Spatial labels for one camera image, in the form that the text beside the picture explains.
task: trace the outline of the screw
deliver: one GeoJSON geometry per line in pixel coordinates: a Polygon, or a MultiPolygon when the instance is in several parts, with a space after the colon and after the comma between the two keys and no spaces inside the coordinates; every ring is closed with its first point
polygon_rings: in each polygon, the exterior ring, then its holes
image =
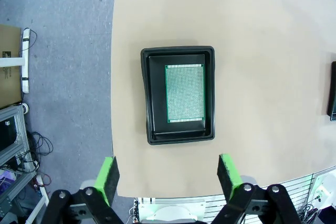
{"type": "Polygon", "coordinates": [[[61,193],[59,194],[59,197],[60,197],[61,199],[64,199],[65,196],[66,196],[65,192],[61,191],[61,193]]]}
{"type": "Polygon", "coordinates": [[[88,189],[86,189],[86,191],[85,191],[85,194],[86,195],[91,195],[93,193],[93,191],[92,191],[92,189],[91,188],[88,188],[88,189]]]}
{"type": "Polygon", "coordinates": [[[245,191],[251,191],[252,187],[250,185],[245,185],[244,190],[245,191]]]}
{"type": "Polygon", "coordinates": [[[277,186],[272,186],[272,192],[273,192],[273,193],[278,193],[278,192],[279,192],[279,187],[277,187],[277,186]]]}

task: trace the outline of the gray floor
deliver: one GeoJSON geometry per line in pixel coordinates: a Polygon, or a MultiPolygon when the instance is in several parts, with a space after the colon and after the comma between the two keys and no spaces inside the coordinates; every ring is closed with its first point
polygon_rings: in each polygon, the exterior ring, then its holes
{"type": "MultiPolygon", "coordinates": [[[[52,140],[48,190],[74,193],[112,155],[110,54],[114,0],[0,0],[0,23],[38,34],[29,54],[27,124],[52,140]]],[[[132,198],[113,207],[124,222],[132,198]]]]}

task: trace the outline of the cardboard box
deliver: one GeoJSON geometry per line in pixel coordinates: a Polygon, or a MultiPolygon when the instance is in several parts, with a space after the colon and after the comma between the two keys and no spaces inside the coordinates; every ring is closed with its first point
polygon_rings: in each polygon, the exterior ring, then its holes
{"type": "MultiPolygon", "coordinates": [[[[19,57],[21,29],[0,24],[0,57],[19,57]]],[[[21,101],[21,67],[0,68],[0,108],[21,101]]]]}

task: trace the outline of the metal frame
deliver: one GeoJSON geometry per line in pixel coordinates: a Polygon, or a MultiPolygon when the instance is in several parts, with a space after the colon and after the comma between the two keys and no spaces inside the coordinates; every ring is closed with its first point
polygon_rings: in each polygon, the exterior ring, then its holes
{"type": "MultiPolygon", "coordinates": [[[[16,127],[16,140],[9,147],[0,152],[0,166],[4,165],[12,157],[20,155],[29,150],[29,143],[26,133],[25,119],[22,105],[14,105],[0,110],[0,121],[14,117],[16,127]]],[[[32,161],[30,153],[25,156],[27,161],[32,161]]],[[[27,171],[34,170],[32,162],[24,163],[24,168],[27,171]]],[[[12,200],[16,195],[35,177],[36,172],[21,173],[11,186],[4,191],[0,196],[0,217],[4,217],[12,207],[12,200]]]]}

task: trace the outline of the table top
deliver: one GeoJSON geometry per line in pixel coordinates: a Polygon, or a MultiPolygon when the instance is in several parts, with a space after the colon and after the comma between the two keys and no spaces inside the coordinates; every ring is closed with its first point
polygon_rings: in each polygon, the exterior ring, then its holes
{"type": "Polygon", "coordinates": [[[221,194],[218,156],[260,186],[336,164],[326,115],[336,0],[115,0],[111,110],[118,195],[221,194]],[[215,49],[215,138],[151,146],[140,51],[215,49]]]}

